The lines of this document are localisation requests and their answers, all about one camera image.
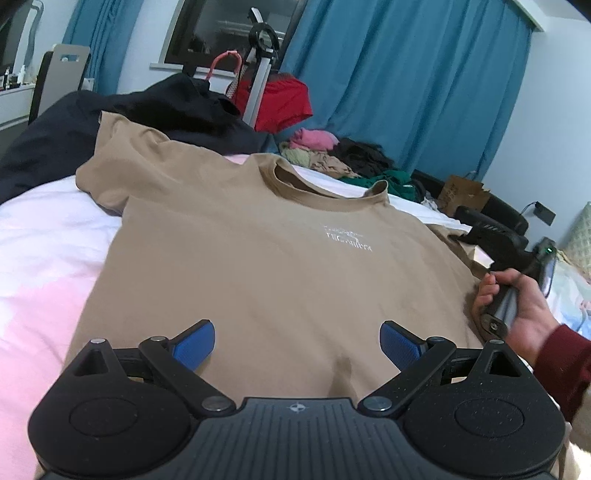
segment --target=blue gripper pad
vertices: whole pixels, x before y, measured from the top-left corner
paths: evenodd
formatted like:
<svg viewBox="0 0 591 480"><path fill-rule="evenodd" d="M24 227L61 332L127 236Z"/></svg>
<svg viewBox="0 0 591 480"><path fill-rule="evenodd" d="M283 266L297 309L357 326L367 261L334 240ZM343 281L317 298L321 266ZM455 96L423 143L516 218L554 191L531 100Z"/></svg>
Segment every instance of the blue gripper pad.
<svg viewBox="0 0 591 480"><path fill-rule="evenodd" d="M185 367L194 371L213 351L215 342L213 323L201 320L172 339L172 354Z"/></svg>
<svg viewBox="0 0 591 480"><path fill-rule="evenodd" d="M382 352L402 371L427 351L427 342L392 321L384 322L379 330Z"/></svg>

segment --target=white print on t-shirt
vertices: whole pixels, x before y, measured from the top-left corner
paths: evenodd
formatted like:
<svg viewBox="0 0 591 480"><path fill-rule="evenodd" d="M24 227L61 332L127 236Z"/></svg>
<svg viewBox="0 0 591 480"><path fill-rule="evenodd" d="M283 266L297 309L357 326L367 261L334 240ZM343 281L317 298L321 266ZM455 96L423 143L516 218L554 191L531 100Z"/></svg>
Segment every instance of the white print on t-shirt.
<svg viewBox="0 0 591 480"><path fill-rule="evenodd" d="M358 233L343 230L342 228L331 228L326 225L324 226L324 232L328 238L335 242L342 242L344 244L352 245L355 248L369 250L370 252L373 251L369 245L365 245L359 241L359 238L363 237L363 235L359 235Z"/></svg>

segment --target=cardboard box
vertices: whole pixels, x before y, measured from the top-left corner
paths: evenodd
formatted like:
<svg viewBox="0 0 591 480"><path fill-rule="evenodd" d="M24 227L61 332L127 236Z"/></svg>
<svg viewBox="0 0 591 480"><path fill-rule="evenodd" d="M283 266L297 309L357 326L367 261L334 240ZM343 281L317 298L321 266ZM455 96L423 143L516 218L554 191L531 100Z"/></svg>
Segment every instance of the cardboard box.
<svg viewBox="0 0 591 480"><path fill-rule="evenodd" d="M474 208L480 212L491 198L491 193L484 190L482 186L479 181L451 175L439 194L437 205L448 217L453 217L460 205Z"/></svg>

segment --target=bottle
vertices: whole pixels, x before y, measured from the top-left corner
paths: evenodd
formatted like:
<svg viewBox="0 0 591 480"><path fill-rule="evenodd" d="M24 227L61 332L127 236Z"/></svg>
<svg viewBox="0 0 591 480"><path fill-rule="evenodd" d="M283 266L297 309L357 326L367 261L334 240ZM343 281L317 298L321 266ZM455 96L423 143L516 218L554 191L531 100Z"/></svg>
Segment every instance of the bottle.
<svg viewBox="0 0 591 480"><path fill-rule="evenodd" d="M25 66L24 65L22 65L21 69L18 71L17 83L20 83L21 85L23 85L25 83Z"/></svg>

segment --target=beige t-shirt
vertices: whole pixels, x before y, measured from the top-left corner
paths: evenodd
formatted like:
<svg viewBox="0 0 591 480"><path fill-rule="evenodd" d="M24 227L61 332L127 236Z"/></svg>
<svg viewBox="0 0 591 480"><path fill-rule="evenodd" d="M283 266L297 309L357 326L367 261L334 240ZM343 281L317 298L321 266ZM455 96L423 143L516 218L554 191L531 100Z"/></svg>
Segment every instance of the beige t-shirt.
<svg viewBox="0 0 591 480"><path fill-rule="evenodd" d="M208 318L216 345L199 372L238 403L358 400L398 372L379 347L385 320L481 346L470 270L389 205L385 183L345 199L279 156L235 165L113 113L76 183L123 222L70 357L91 338L132 347Z"/></svg>

